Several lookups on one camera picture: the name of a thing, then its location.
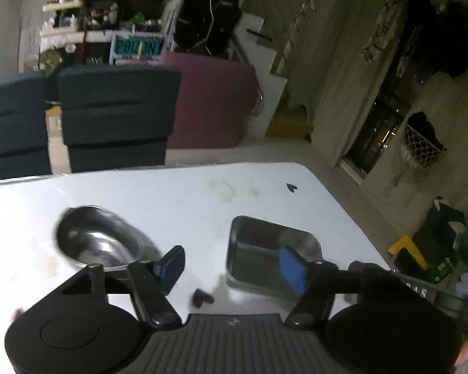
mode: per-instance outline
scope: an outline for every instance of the floor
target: floor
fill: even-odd
[[[66,146],[60,133],[60,120],[50,117],[49,151],[54,174],[70,173]],[[295,162],[306,166],[328,189],[343,209],[362,229],[380,254],[389,260],[387,249],[398,236],[393,228],[360,192],[359,187],[340,167],[330,167],[307,141],[267,138],[264,141],[245,140],[238,147],[215,150],[168,150],[166,165],[211,165],[252,162]]]

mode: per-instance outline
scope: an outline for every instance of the green license plate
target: green license plate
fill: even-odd
[[[142,42],[142,56],[158,56],[163,46],[162,38],[157,37],[138,37],[130,38],[116,37],[114,53],[116,55],[135,56],[139,53],[139,46]]]

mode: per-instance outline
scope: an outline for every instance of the chair backrest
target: chair backrest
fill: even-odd
[[[71,171],[162,165],[173,131],[180,71],[82,65],[58,77]]]
[[[43,72],[0,80],[0,180],[51,173],[47,107]]]

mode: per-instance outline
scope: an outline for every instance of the shelf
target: shelf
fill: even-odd
[[[43,6],[43,12],[47,11],[62,11],[69,10],[71,8],[81,8],[83,7],[83,1],[68,1],[67,3],[52,3],[45,4]]]
[[[57,27],[57,28],[50,28],[50,29],[42,29],[40,31],[40,38],[44,38],[46,36],[52,35],[62,35],[62,34],[72,34],[74,32],[78,32],[78,27]]]

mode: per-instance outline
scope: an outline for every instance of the white table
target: white table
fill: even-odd
[[[286,184],[298,187],[291,193]],[[311,232],[326,260],[346,269],[353,260],[387,267],[367,237],[304,166],[239,163],[201,167],[62,175],[0,185],[0,374],[13,374],[3,338],[16,308],[29,308],[76,269],[54,244],[68,207],[98,205],[116,212],[166,253],[186,251],[186,269],[168,296],[183,321],[196,288],[215,294],[201,313],[280,313],[274,299],[225,285],[231,221],[249,215]],[[127,296],[110,302],[133,311]],[[334,311],[346,305],[337,297]]]

